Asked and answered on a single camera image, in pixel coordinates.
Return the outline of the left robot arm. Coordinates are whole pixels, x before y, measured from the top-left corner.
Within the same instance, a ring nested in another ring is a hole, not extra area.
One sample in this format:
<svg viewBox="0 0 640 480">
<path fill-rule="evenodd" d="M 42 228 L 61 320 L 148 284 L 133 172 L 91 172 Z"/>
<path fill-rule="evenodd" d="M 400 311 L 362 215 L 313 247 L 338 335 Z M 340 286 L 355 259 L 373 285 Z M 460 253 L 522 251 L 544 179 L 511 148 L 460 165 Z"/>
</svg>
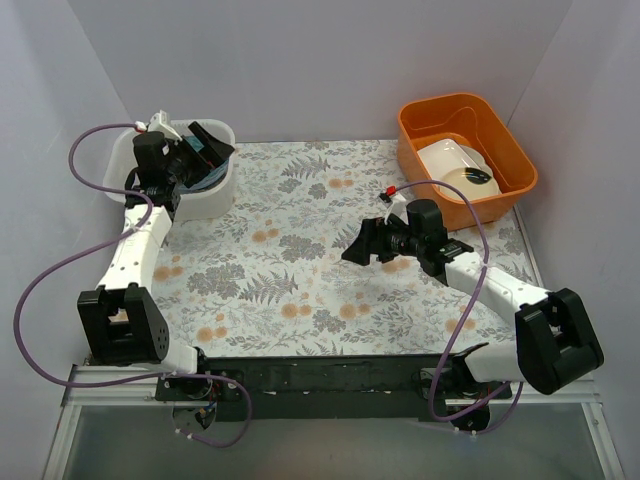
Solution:
<svg viewBox="0 0 640 480">
<path fill-rule="evenodd" d="M 212 136 L 199 123 L 188 126 L 194 147 L 161 114 L 135 126 L 134 167 L 124 182 L 125 238 L 95 289 L 80 293 L 77 309 L 93 359 L 100 365 L 138 365 L 157 372 L 177 372 L 167 387 L 200 400 L 214 391 L 204 354 L 174 343 L 151 287 L 157 257 L 181 202 L 180 190 L 204 179 L 229 160 L 231 144 Z"/>
</svg>

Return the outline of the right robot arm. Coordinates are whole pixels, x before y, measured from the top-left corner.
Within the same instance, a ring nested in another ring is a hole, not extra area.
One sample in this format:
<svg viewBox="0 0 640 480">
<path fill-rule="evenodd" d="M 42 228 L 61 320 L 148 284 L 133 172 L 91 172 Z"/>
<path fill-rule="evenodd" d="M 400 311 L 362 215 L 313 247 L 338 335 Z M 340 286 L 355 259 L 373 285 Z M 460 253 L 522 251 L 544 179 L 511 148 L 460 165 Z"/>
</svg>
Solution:
<svg viewBox="0 0 640 480">
<path fill-rule="evenodd" d="M 550 395 L 598 369 L 604 353 L 580 296 L 548 291 L 491 267 L 464 242 L 449 237 L 432 200 L 414 200 L 407 217 L 365 219 L 342 259 L 366 266 L 414 257 L 440 283 L 471 295 L 515 330 L 510 344 L 480 344 L 456 354 L 446 385 L 475 397 L 490 382 L 526 382 Z"/>
</svg>

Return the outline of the teal scalloped plate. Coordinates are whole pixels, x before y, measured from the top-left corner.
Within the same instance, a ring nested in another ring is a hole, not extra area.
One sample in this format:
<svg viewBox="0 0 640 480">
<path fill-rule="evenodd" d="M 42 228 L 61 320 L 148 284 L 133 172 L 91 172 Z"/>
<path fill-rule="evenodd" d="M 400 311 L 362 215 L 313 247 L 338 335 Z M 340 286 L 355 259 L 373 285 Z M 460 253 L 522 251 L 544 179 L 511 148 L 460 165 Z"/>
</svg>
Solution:
<svg viewBox="0 0 640 480">
<path fill-rule="evenodd" d="M 184 139 L 189 143 L 189 145 L 197 152 L 200 153 L 203 157 L 207 157 L 207 154 L 204 152 L 203 143 L 193 135 L 185 136 Z M 203 177 L 199 182 L 195 183 L 191 187 L 187 187 L 185 185 L 181 185 L 178 189 L 181 195 L 197 193 L 206 191 L 217 186 L 227 175 L 229 167 L 229 156 L 224 158 L 224 162 L 215 168 L 210 168 L 208 174 Z"/>
</svg>

